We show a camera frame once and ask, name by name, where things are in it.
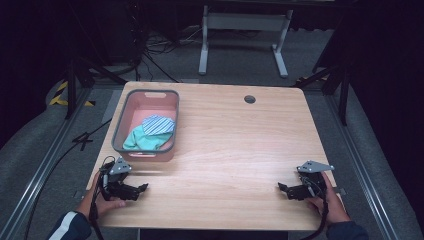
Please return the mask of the grey metal desk frame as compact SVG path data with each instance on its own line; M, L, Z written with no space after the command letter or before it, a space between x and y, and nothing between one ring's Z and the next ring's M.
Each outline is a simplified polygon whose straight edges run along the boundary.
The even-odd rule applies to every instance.
M198 73L205 75L208 64L208 31L209 30L249 30L278 32L279 40L271 46L274 59L281 78L288 77L288 71L283 59L282 48L292 20L293 11L288 10L283 15L216 13L209 7L203 7L202 16L202 47Z

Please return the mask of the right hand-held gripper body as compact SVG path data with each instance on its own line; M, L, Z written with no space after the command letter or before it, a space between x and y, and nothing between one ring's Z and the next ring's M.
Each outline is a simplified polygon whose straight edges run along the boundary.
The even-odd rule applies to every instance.
M301 185L289 187L287 193L297 193L303 197L303 200L313 197L324 198L327 187L322 172L332 170L334 170L333 165L312 160L306 161L303 165L297 167Z

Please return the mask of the black tripod stand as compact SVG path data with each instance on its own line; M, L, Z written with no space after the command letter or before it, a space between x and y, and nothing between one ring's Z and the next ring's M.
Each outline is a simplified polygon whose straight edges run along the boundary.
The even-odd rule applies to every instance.
M70 119L77 109L76 81L79 81L83 88L92 88L95 84L95 80L90 69L94 69L100 75L105 76L119 85L125 85L127 83L127 81L123 78L107 70L103 66L90 61L89 59L82 57L73 58L68 65L66 77L68 82L68 106L66 119Z
M341 123L346 126L347 100L350 83L350 73L347 66L331 66L325 68L309 77L301 77L293 85L294 88L304 88L313 82L316 82L324 77L327 78L321 87L321 92L324 95L333 95L337 88L340 88L338 116Z

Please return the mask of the pink basket with grey rim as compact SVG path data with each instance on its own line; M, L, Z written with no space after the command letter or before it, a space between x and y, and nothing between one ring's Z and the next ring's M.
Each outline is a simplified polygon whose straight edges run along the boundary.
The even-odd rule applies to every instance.
M126 161L166 162L174 155L177 119L179 113L179 94L174 90L131 90L118 110L116 126L111 140L113 149ZM160 115L174 120L175 127L171 138L158 150L125 150L122 147L126 137L142 121Z

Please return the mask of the blue white striped cloth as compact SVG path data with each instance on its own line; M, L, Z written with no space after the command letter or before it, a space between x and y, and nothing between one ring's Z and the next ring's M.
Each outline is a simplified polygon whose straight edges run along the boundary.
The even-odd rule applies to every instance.
M160 135L172 133L175 122L169 117L151 115L142 121L142 127L147 135Z

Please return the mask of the person's left hand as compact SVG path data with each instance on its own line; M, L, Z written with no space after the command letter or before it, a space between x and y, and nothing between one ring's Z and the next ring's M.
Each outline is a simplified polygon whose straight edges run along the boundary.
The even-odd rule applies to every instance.
M86 218L89 218L91 202L93 198L96 198L95 203L99 217L106 214L110 210L123 208L126 206L126 202L124 200L121 200L119 198L111 198L110 200L105 200L101 194L97 194L96 186L98 178L99 173L96 173L92 181L92 186L86 192L80 204L76 208L76 211L82 213Z

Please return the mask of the person's right hand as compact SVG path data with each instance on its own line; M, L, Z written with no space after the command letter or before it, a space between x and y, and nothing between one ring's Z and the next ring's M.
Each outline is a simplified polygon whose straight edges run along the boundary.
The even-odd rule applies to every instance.
M325 181L327 190L326 190L326 202L328 204L328 214L326 217L326 224L330 226L333 223L346 222L350 221L351 218L346 213L343 203L340 198L335 193L333 186L325 172L322 172L322 177ZM308 207L317 210L321 216L324 215L324 200L315 197L307 198Z

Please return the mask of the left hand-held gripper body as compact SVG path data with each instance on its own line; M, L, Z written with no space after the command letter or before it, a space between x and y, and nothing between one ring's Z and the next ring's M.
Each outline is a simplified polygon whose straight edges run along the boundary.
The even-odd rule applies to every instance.
M136 193L136 187L124 183L130 171L131 166L122 157L100 168L100 189L105 200L110 200L112 197L123 200L125 195Z

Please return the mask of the metal floor rail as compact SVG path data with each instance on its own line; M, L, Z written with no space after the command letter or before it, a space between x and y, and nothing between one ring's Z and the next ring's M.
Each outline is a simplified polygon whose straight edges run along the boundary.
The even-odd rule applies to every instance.
M336 104L336 101L331 96L325 96L324 99L330 109L333 119L336 121L336 126L342 135L343 141L347 145L349 155L352 158L353 170L358 178L359 184L364 192L367 203L376 220L376 223L383 236L383 239L399 240L398 235L393 227L393 224L389 219L387 211L383 206L381 198L362 161L362 157L353 141L349 129L347 126L344 126L341 123L341 120L339 119L338 106Z
M82 109L85 101L91 93L90 89L82 89L75 98L76 103L69 105L71 114L67 119L64 119L60 128L56 131L56 135L52 140L46 154L41 160L35 173L25 187L19 202L14 211L10 215L8 221L0 231L0 240L12 240L20 229L21 225L27 219L27 215L35 209L36 202L42 191L43 186L47 182L48 177L59 162L59 151L63 145L65 137L71 129L72 124L78 112Z

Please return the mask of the yellow black floor tape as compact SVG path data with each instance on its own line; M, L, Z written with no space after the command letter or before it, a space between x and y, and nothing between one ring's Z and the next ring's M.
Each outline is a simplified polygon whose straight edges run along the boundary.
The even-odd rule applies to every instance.
M62 106L68 106L68 101L61 99L61 95L64 93L66 88L68 87L68 81L64 80L59 87L57 88L54 96L50 100L49 105L62 105ZM88 107L94 107L96 105L96 101L86 101L84 106Z

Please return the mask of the teal cloth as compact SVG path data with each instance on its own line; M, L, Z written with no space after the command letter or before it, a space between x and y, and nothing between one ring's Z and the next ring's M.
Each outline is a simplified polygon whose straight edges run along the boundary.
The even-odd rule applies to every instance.
M172 135L172 132L147 135L142 126L137 126L126 137L122 147L125 150L158 150Z

